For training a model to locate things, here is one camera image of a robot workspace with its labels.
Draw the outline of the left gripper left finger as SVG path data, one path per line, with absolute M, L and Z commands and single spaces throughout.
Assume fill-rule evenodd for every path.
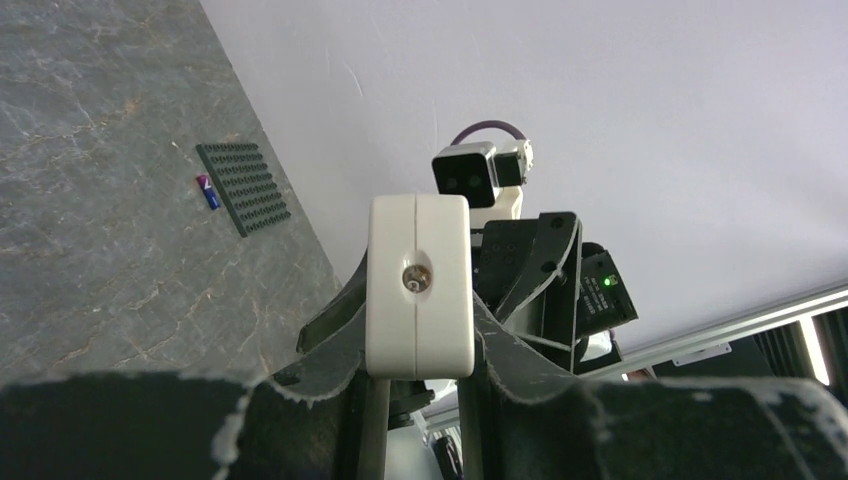
M 1 390 L 5 479 L 367 479 L 366 270 L 301 331 L 300 359 L 265 375 L 90 372 Z

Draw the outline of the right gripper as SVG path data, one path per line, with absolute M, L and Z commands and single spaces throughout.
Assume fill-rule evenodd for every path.
M 580 295 L 582 224 L 572 212 L 493 220 L 473 274 L 475 333 L 493 332 L 572 371 Z

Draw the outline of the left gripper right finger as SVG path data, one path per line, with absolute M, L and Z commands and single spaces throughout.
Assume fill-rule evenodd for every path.
M 474 304 L 477 358 L 459 384 L 468 479 L 843 479 L 847 412 L 778 378 L 592 380 Z

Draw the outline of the white remote control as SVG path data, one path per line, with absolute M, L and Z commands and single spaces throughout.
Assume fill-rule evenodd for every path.
M 379 196 L 369 213 L 365 365 L 391 380 L 461 379 L 475 362 L 469 206 Z

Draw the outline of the purple blue battery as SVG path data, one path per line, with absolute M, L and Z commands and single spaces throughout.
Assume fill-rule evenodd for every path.
M 196 183 L 203 194 L 207 205 L 211 210 L 217 210 L 221 207 L 220 200 L 216 194 L 211 178 L 206 174 L 201 174 L 196 177 Z

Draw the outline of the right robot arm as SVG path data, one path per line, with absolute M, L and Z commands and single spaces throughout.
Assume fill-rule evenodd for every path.
M 473 290 L 494 319 L 573 373 L 602 366 L 592 337 L 638 317 L 611 253 L 572 212 L 492 220 L 471 231 Z

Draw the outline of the dark grey lego baseplate right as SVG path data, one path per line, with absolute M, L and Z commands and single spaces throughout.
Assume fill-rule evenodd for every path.
M 219 201 L 243 238 L 291 217 L 258 144 L 200 143 L 195 150 Z

